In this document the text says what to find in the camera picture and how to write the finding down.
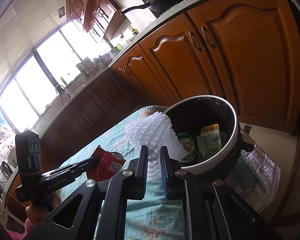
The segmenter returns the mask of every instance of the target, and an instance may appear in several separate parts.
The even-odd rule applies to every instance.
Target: red package
[[[120,171],[126,160],[120,153],[107,152],[99,145],[91,157],[97,156],[100,159],[98,168],[87,171],[88,179],[96,182],[111,179],[112,176]]]

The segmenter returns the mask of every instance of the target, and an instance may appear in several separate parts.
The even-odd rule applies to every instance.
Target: metal screw
[[[187,174],[187,171],[185,171],[185,170],[177,170],[176,174],[179,175],[179,176],[185,176]]]
[[[131,176],[133,174],[133,172],[132,171],[130,171],[130,170],[124,170],[123,172],[122,172],[122,175],[123,176]]]
[[[85,185],[87,187],[92,187],[92,186],[94,186],[94,184],[95,184],[95,181],[93,179],[88,179],[85,183]]]
[[[214,185],[216,185],[216,186],[223,186],[223,180],[222,179],[216,179],[214,182]]]

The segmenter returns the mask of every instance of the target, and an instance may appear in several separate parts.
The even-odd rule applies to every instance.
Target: pink sleeve
[[[24,234],[15,233],[7,230],[8,235],[12,238],[12,240],[23,240],[23,238],[30,232],[30,221],[27,218],[25,221],[25,232]]]

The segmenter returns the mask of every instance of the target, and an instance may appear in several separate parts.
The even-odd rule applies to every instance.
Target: countertop
[[[115,64],[119,58],[125,54],[130,48],[132,48],[135,44],[137,44],[139,41],[141,41],[145,36],[147,36],[150,32],[157,29],[159,26],[165,24],[170,19],[174,18],[176,15],[181,14],[182,12],[187,11],[189,8],[194,7],[197,4],[200,4],[204,2],[205,0],[184,0],[181,3],[178,3],[174,7],[170,8],[166,12],[164,12],[158,19],[156,19],[154,22],[152,22],[148,27],[146,27],[136,38],[134,38],[115,58],[114,60],[109,64],[108,68],[102,70],[99,72],[95,77],[93,77],[86,86],[77,93],[74,97],[71,98],[71,100],[60,110],[60,112],[56,115],[56,117],[51,121],[51,123],[47,126],[47,128],[42,133],[41,137],[45,135],[47,130],[51,127],[51,125],[54,123],[54,121],[62,114],[64,109],[66,109],[71,102],[80,94],[82,93],[86,87],[88,87],[92,82],[94,82],[100,75],[102,75],[105,71],[107,71],[113,64]]]

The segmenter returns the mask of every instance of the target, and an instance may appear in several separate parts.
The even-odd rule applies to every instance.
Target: floor
[[[241,128],[243,128],[245,125],[251,126],[251,130],[249,133],[250,137],[268,154],[268,156],[281,169],[280,182],[276,199],[260,213],[260,215],[267,222],[270,222],[282,200],[283,194],[290,178],[296,151],[297,137],[291,136],[290,134],[281,131],[240,123]],[[288,229],[285,228],[281,231],[284,235],[286,235],[287,230]]]

